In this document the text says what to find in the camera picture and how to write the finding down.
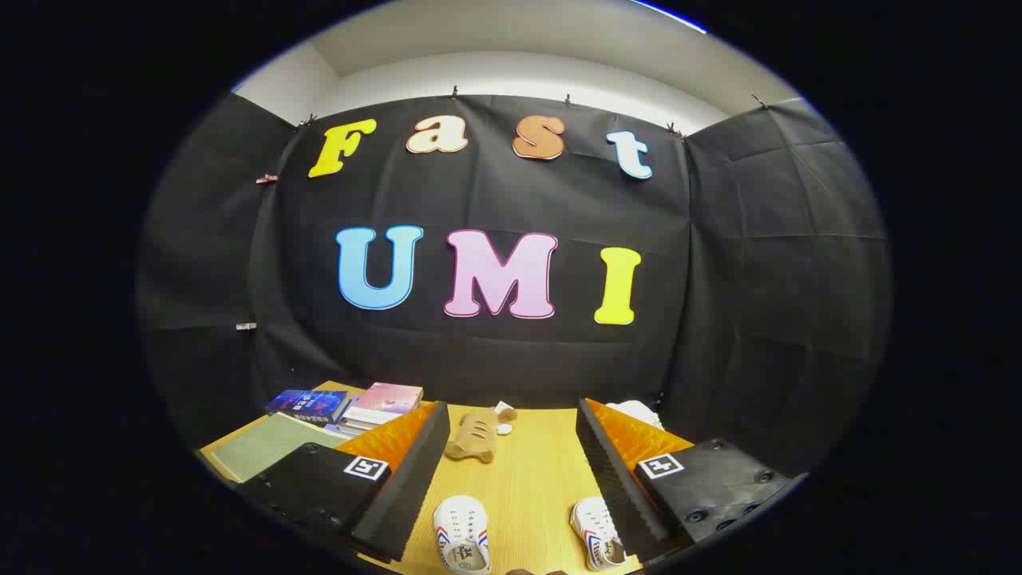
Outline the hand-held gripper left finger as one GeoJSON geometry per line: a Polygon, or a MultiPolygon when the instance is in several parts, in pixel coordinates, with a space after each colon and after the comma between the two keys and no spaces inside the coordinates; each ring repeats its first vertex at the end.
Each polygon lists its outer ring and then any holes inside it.
{"type": "Polygon", "coordinates": [[[446,402],[427,402],[357,439],[306,442],[242,482],[247,504],[317,547],[402,560],[450,434],[446,402]]]}

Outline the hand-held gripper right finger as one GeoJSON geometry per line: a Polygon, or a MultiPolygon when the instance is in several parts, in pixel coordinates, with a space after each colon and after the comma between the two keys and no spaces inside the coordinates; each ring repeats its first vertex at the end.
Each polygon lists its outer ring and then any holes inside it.
{"type": "Polygon", "coordinates": [[[643,564],[675,564],[718,545],[806,480],[729,440],[693,444],[588,398],[576,434],[618,539],[643,564]]]}

